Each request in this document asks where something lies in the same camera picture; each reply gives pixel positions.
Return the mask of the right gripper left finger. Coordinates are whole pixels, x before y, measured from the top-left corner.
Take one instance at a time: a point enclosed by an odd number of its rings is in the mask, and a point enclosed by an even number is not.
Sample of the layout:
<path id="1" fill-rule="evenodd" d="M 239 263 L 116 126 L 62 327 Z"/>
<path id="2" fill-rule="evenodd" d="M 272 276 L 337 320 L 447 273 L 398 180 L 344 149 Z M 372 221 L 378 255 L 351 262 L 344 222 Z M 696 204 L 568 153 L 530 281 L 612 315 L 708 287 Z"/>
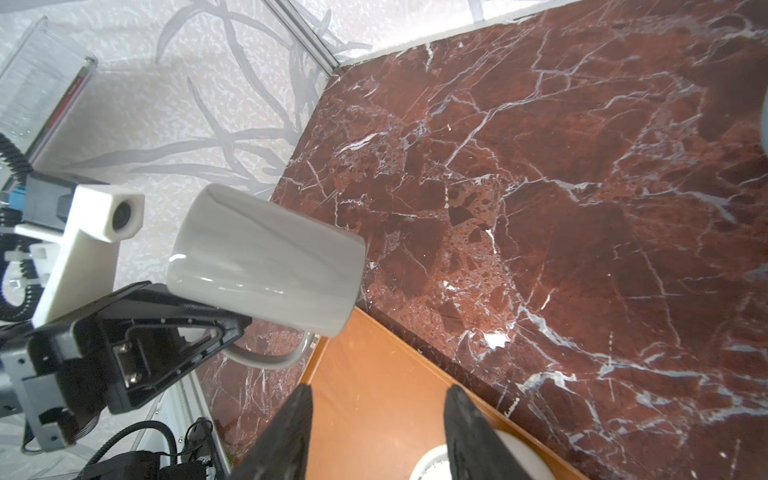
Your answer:
<path id="1" fill-rule="evenodd" d="M 311 386 L 299 384 L 229 479 L 305 479 L 312 418 Z"/>

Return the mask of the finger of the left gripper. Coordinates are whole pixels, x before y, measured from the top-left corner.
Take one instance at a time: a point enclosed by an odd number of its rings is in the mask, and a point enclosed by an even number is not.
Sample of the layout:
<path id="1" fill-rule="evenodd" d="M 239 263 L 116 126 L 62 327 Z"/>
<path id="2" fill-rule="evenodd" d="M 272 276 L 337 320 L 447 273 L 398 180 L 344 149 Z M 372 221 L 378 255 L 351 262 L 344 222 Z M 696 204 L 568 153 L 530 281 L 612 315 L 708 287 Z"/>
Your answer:
<path id="1" fill-rule="evenodd" d="M 146 405 L 243 336 L 251 318 L 197 303 L 121 300 L 98 314 L 113 414 Z"/>

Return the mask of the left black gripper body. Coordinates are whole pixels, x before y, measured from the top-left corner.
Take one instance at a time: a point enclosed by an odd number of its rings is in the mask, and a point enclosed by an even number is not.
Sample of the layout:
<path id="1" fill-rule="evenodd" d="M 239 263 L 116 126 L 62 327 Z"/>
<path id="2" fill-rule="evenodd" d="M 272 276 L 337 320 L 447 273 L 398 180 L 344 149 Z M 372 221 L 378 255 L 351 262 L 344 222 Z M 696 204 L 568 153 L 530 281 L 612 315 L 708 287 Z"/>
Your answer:
<path id="1" fill-rule="evenodd" d="M 139 282 L 40 328 L 22 323 L 2 330 L 1 414 L 23 415 L 25 444 L 65 449 L 109 410 L 98 314 L 121 300 L 180 304 L 164 285 Z"/>

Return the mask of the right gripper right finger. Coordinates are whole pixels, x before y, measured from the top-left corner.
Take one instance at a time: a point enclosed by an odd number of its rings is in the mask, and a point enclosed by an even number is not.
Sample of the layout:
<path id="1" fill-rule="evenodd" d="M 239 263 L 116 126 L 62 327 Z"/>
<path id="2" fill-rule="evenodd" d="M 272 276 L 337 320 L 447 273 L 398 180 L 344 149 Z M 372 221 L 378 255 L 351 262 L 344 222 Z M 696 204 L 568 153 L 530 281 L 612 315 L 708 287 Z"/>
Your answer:
<path id="1" fill-rule="evenodd" d="M 453 385 L 447 390 L 443 422 L 446 444 L 451 453 L 457 444 L 493 456 L 508 453 L 495 431 L 459 385 Z"/>

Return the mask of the grey mug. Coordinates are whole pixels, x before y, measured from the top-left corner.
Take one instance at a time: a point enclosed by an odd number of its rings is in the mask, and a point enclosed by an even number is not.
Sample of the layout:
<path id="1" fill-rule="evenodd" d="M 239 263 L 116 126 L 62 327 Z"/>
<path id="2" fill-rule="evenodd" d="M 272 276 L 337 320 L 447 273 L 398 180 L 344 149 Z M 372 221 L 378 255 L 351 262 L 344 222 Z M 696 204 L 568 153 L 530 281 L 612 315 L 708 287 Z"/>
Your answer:
<path id="1" fill-rule="evenodd" d="M 301 330 L 297 348 L 266 356 L 232 345 L 225 355 L 263 370 L 297 363 L 317 335 L 335 337 L 354 309 L 364 240 L 220 184 L 193 201 L 176 237 L 167 287 L 178 297 Z"/>

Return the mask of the light blue mug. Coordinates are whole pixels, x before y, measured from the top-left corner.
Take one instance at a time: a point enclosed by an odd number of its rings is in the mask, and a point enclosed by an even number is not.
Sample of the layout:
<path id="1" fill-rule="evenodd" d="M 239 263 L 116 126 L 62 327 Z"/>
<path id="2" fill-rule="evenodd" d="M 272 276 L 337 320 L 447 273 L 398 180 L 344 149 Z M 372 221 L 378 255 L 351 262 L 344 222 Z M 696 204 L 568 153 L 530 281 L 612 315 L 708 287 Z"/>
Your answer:
<path id="1" fill-rule="evenodd" d="M 760 109 L 760 144 L 763 152 L 768 155 L 768 92 L 764 95 L 764 99 Z"/>

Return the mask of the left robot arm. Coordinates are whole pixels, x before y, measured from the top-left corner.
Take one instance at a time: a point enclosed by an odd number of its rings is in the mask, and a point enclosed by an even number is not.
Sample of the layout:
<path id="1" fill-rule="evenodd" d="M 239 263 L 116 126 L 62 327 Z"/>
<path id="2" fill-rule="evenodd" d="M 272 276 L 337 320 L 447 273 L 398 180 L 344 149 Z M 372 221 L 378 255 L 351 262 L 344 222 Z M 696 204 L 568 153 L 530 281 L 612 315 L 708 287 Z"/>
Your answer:
<path id="1" fill-rule="evenodd" d="M 114 285 L 120 246 L 142 228 L 142 194 L 36 171 L 8 138 L 1 266 L 23 299 L 1 303 L 1 413 L 22 415 L 28 454 L 74 445 L 103 411 L 136 410 L 245 332 L 244 315 L 161 283 Z"/>

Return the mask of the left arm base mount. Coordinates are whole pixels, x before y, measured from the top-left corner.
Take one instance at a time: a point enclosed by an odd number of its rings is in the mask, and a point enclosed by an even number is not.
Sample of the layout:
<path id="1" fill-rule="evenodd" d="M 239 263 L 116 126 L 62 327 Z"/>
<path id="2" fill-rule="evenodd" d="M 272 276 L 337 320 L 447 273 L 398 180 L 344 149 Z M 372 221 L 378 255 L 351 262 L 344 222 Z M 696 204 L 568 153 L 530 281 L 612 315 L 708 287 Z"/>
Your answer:
<path id="1" fill-rule="evenodd" d="M 167 452 L 135 450 L 104 459 L 122 439 L 141 430 L 154 430 L 166 441 Z M 226 479 L 224 462 L 214 441 L 214 424 L 200 417 L 187 429 L 183 445 L 168 425 L 157 420 L 132 424 L 113 435 L 86 462 L 75 479 Z"/>

